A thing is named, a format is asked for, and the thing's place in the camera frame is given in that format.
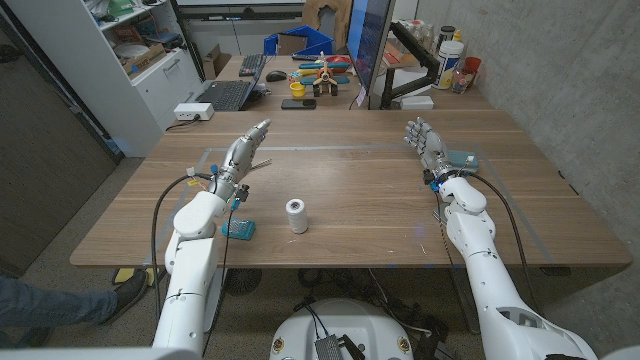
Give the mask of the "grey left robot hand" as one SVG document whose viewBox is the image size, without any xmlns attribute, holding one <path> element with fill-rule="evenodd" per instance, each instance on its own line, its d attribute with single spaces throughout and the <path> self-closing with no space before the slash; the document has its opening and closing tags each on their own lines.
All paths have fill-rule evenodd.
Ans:
<svg viewBox="0 0 640 360">
<path fill-rule="evenodd" d="M 219 167 L 216 183 L 212 185 L 213 194 L 224 201 L 229 200 L 236 185 L 252 168 L 255 152 L 265 139 L 270 124 L 269 118 L 263 120 L 230 145 Z"/>
</svg>

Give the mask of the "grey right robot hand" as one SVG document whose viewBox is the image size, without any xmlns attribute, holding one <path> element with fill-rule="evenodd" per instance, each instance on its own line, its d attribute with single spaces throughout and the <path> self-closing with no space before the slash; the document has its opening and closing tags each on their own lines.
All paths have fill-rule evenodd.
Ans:
<svg viewBox="0 0 640 360">
<path fill-rule="evenodd" d="M 404 139 L 420 156 L 427 185 L 440 185 L 454 175 L 455 168 L 447 147 L 429 123 L 417 117 L 415 121 L 407 123 L 405 130 L 407 134 Z"/>
</svg>

